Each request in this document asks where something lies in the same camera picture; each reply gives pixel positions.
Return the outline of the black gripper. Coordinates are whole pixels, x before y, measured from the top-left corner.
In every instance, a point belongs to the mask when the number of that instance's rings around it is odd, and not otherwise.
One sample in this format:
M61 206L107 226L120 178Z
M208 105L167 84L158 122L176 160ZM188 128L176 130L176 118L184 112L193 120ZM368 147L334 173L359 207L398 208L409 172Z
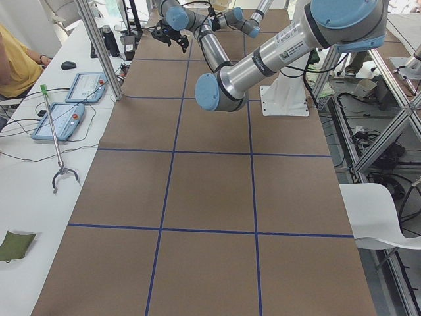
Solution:
M181 34L180 31L174 30L174 29L169 29L168 30L168 36L166 37L166 42L168 46L172 45L172 40L173 41L178 41L179 42L179 46L182 48L182 52L185 53L189 47L189 40L188 37Z
M214 17L212 19L212 30L217 31L217 30L220 30L220 29L221 29L221 25L220 25L220 22L219 22L219 18Z

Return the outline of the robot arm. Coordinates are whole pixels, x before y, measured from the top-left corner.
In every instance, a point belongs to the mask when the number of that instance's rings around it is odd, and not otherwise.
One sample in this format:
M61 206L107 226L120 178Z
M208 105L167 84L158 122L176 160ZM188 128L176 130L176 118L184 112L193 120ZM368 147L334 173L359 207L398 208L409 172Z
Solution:
M316 48L336 45L339 52L348 53L380 47L387 6L387 1L305 1L300 19L232 64L206 16L178 1L157 3L159 15L171 29L193 33L212 70L195 85L197 104L207 111L226 112L240 110L249 88Z
M232 28L243 32L251 38L256 38L260 33L260 23L264 19L273 1L260 1L253 11L250 19L246 19L241 7L234 7L225 13L217 14L212 19L212 30L217 31L224 28Z

